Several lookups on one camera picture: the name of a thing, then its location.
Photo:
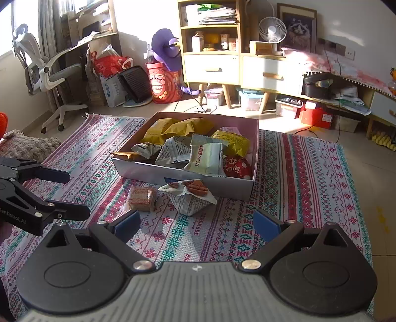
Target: bucket with cartoon face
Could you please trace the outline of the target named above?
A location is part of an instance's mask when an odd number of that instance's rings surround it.
[[[150,78],[153,101],[168,104],[181,99],[181,71],[169,71],[164,63],[146,64]]]

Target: woven blanket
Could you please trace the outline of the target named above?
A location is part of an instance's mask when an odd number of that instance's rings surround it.
[[[26,187],[43,199],[84,203],[91,209],[85,228],[112,221],[131,186],[150,185],[118,176],[109,152],[115,151],[145,122],[142,118],[89,115],[84,124],[44,162],[68,171],[71,181],[56,184],[31,180]],[[221,198],[187,217],[170,199],[158,194],[155,210],[141,213],[141,229],[129,245],[159,265],[163,261],[240,262],[263,241],[253,228],[253,212],[262,208],[280,220],[295,219],[306,227],[337,222],[371,263],[371,246],[343,148],[316,138],[261,130],[257,179],[250,201]],[[48,225],[44,235],[52,225]],[[0,275],[12,313],[25,312],[16,278],[43,237],[18,228],[0,247]]]

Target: office chair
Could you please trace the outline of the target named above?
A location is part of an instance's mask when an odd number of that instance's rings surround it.
[[[73,50],[73,48],[65,49],[51,59],[41,55],[40,46],[36,38],[28,33],[28,26],[21,24],[13,32],[13,45],[15,55],[20,60],[23,68],[25,69],[26,85],[29,90],[29,95],[35,95],[38,92],[46,92],[52,90],[55,96],[55,101],[58,109],[52,114],[52,116],[44,122],[41,133],[46,133],[46,126],[54,121],[59,116],[58,131],[63,131],[63,119],[66,111],[74,111],[78,109],[86,109],[86,104],[60,105],[58,101],[59,93],[57,86],[63,83],[67,77],[81,73],[81,64],[77,63],[62,69],[56,73],[51,73],[52,65],[63,55]],[[26,56],[29,56],[32,62],[28,65]]]

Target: orange plush toy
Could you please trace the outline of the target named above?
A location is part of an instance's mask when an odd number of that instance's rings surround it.
[[[4,136],[7,130],[8,117],[5,113],[0,112],[0,139]]]

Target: open box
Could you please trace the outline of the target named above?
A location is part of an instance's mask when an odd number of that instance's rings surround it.
[[[183,169],[164,167],[154,164],[154,161],[138,162],[130,161],[127,157],[113,157],[114,166],[120,176],[128,179],[139,180],[159,184],[161,186],[174,180],[191,180],[201,178],[214,196],[233,198],[237,200],[249,200],[253,190],[257,171],[257,157],[259,144],[259,120],[247,119],[244,117],[195,114],[195,113],[174,113],[158,112],[153,115],[119,150],[120,152],[130,152],[131,147],[140,142],[147,130],[158,120],[173,118],[184,121],[187,119],[203,117],[214,124],[214,128],[208,135],[212,135],[221,127],[237,127],[242,136],[250,140],[252,157],[252,180],[205,176]]]

